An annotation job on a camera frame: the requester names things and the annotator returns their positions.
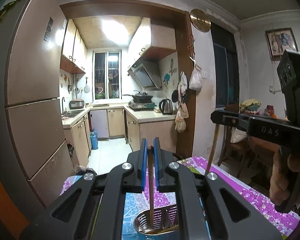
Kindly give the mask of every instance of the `blue bottle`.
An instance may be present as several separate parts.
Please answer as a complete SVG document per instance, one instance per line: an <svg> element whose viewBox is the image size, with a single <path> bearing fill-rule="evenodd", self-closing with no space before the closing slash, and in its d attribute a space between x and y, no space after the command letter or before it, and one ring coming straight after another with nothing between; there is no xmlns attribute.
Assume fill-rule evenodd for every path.
<svg viewBox="0 0 300 240"><path fill-rule="evenodd" d="M97 150L98 149L98 134L94 129L92 129L92 132L90 134L90 139L91 139L92 150Z"/></svg>

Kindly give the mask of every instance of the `metal utensil basket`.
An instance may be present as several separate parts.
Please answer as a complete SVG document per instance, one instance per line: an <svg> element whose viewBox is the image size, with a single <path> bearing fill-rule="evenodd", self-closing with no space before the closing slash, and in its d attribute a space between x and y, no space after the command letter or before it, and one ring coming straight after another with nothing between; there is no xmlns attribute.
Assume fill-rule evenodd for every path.
<svg viewBox="0 0 300 240"><path fill-rule="evenodd" d="M179 240L179 230L161 234L148 235L148 232L158 229L168 229L178 225L177 205L154 209L154 226L151 228L150 210L144 210L136 216L133 222L140 240Z"/></svg>

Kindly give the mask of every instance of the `picture frame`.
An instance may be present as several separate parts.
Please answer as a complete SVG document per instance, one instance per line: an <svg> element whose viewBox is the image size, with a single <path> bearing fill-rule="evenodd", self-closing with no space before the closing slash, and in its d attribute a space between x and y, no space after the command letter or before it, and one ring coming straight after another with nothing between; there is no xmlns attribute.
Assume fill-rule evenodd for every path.
<svg viewBox="0 0 300 240"><path fill-rule="evenodd" d="M296 40L291 28L280 28L265 31L270 58L280 61L286 49L298 51Z"/></svg>

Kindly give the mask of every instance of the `finger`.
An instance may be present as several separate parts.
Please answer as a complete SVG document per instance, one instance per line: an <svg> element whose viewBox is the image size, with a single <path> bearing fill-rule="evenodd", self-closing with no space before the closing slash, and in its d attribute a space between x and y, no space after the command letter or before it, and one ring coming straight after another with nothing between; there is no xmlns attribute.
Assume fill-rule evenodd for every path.
<svg viewBox="0 0 300 240"><path fill-rule="evenodd" d="M282 202L289 198L290 193L282 190L273 181L270 181L270 200L276 204L281 205Z"/></svg>
<svg viewBox="0 0 300 240"><path fill-rule="evenodd" d="M281 172L282 170L282 158L281 158L281 155L280 155L280 151L277 150L275 153L274 153L274 156L273 156L273 164L277 170L277 172Z"/></svg>
<svg viewBox="0 0 300 240"><path fill-rule="evenodd" d="M288 167L294 172L300 172L300 154L290 154L288 158Z"/></svg>
<svg viewBox="0 0 300 240"><path fill-rule="evenodd" d="M289 184L288 178L281 172L278 172L275 165L272 167L272 176L270 183L275 184L281 190L286 190Z"/></svg>

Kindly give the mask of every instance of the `silver screw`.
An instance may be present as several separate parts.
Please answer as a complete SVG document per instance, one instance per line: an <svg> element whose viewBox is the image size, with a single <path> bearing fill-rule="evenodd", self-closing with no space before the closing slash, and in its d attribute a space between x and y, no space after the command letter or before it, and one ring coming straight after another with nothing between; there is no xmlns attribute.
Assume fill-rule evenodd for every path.
<svg viewBox="0 0 300 240"><path fill-rule="evenodd" d="M214 172L209 172L208 175L207 175L208 179L211 179L211 180L216 180L218 175L215 174Z"/></svg>
<svg viewBox="0 0 300 240"><path fill-rule="evenodd" d="M169 163L169 167L175 170L179 168L179 163L176 162Z"/></svg>
<svg viewBox="0 0 300 240"><path fill-rule="evenodd" d="M130 170L132 168L132 164L131 163L124 163L121 166L124 170Z"/></svg>
<svg viewBox="0 0 300 240"><path fill-rule="evenodd" d="M94 177L94 175L93 175L92 173L90 173L90 172L84 174L84 176L83 176L83 178L84 178L85 180L92 180L93 177Z"/></svg>

